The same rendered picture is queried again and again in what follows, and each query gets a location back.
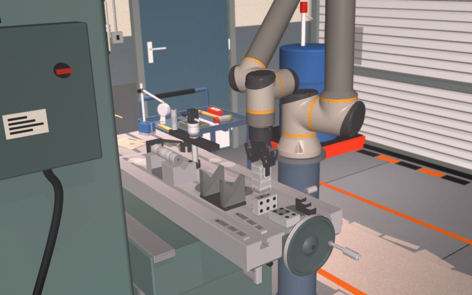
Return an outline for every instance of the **white shutter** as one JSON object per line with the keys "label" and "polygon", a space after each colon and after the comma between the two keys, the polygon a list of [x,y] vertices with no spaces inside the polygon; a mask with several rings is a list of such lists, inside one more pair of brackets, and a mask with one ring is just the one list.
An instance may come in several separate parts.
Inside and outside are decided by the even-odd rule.
{"label": "white shutter", "polygon": [[[356,0],[354,57],[366,70],[472,84],[472,2]],[[367,141],[472,170],[472,94],[365,75],[354,89]]]}

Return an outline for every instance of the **floor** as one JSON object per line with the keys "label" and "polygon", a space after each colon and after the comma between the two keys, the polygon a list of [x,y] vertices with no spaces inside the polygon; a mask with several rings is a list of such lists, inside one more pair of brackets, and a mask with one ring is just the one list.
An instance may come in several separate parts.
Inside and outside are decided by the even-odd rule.
{"label": "floor", "polygon": [[[317,293],[472,295],[472,245],[464,242],[472,241],[472,181],[455,175],[440,178],[436,170],[423,172],[411,162],[374,157],[379,154],[362,149],[322,161],[320,181],[326,186],[320,185],[320,199],[343,209],[343,231],[336,243],[363,259],[333,251],[322,267],[331,280],[318,274]],[[247,166],[243,145],[218,155]],[[277,168],[271,173],[277,179]],[[272,288],[274,295],[276,263]]]}

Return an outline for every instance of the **white door handle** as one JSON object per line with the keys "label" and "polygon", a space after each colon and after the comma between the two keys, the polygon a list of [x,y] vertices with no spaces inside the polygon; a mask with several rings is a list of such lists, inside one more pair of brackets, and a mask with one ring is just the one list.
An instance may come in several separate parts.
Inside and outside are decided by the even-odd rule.
{"label": "white door handle", "polygon": [[167,47],[152,48],[152,41],[147,42],[148,63],[152,64],[154,62],[154,54],[152,53],[154,50],[164,50],[164,49],[167,49]]}

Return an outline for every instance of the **blue door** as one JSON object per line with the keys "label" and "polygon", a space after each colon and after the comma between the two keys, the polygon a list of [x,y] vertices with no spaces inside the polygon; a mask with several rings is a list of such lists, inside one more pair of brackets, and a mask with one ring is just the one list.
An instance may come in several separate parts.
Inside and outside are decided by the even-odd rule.
{"label": "blue door", "polygon": [[[207,87],[210,104],[228,109],[229,48],[227,2],[222,0],[139,0],[144,87],[152,94]],[[148,62],[148,42],[154,62]],[[204,92],[167,98],[171,108],[205,105]],[[157,115],[148,101],[147,116]]]}

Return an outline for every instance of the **blue barrel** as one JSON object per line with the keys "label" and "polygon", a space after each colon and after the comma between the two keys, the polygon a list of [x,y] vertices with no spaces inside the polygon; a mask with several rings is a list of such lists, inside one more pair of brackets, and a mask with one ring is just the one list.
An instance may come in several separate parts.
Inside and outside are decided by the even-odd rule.
{"label": "blue barrel", "polygon": [[[325,44],[306,43],[283,45],[279,48],[279,68],[292,69],[300,79],[298,89],[316,89],[321,92],[325,88]],[[281,132],[281,102],[279,129]],[[318,133],[320,142],[333,140],[337,136]]]}

